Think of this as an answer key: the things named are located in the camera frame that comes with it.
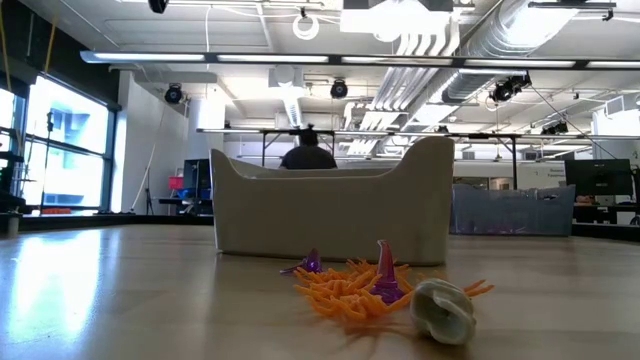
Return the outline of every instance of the person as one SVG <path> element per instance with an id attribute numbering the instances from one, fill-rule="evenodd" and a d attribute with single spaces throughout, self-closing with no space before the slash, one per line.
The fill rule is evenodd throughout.
<path id="1" fill-rule="evenodd" d="M 318 134 L 313 125 L 300 131 L 300 146 L 289 150 L 282 158 L 281 169 L 287 170 L 322 170 L 338 167 L 330 152 L 318 146 Z"/>

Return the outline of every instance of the security camera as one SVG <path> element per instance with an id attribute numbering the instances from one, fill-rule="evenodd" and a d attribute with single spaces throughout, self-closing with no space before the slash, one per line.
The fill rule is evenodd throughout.
<path id="1" fill-rule="evenodd" d="M 331 86 L 331 97 L 334 99 L 343 99 L 349 93 L 347 84 L 342 79 L 336 79 Z"/>
<path id="2" fill-rule="evenodd" d="M 149 7 L 156 14 L 163 14 L 167 5 L 169 5 L 169 0 L 149 0 Z"/>
<path id="3" fill-rule="evenodd" d="M 173 105 L 180 104 L 183 97 L 182 84 L 170 84 L 169 90 L 164 94 L 164 100 Z"/>

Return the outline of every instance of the monitor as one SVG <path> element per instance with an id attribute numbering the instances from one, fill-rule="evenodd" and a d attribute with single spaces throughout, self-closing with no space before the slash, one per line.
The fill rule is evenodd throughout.
<path id="1" fill-rule="evenodd" d="M 576 195 L 633 195 L 629 159 L 565 160 L 564 169 Z"/>

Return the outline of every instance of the table surface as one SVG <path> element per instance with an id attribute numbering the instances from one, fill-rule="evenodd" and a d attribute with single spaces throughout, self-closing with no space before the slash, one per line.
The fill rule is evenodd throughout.
<path id="1" fill-rule="evenodd" d="M 637 245 L 454 236 L 449 249 L 440 270 L 453 283 L 486 278 L 497 286 L 474 300 L 478 331 L 464 347 L 420 337 L 406 312 L 368 327 L 320 319 L 292 289 L 294 279 L 278 274 L 291 261 L 220 255 L 209 226 L 0 240 L 0 358 L 638 357 Z"/>

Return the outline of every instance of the dark hair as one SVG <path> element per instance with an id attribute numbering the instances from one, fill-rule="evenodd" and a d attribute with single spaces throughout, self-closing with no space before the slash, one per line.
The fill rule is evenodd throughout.
<path id="1" fill-rule="evenodd" d="M 313 125 L 309 124 L 306 129 L 300 130 L 300 145 L 304 146 L 317 146 L 318 134 L 313 131 Z"/>

